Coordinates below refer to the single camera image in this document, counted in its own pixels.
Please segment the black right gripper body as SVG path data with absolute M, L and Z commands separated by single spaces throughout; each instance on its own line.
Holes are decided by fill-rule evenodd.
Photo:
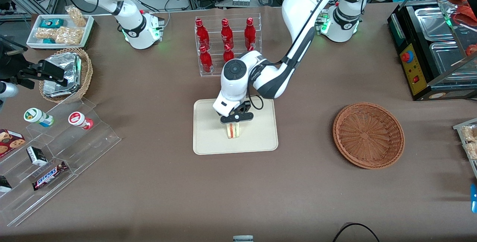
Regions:
M 22 84 L 22 78 L 18 78 L 20 71 L 29 66 L 23 55 L 24 50 L 1 50 L 0 55 L 0 80 L 15 85 Z

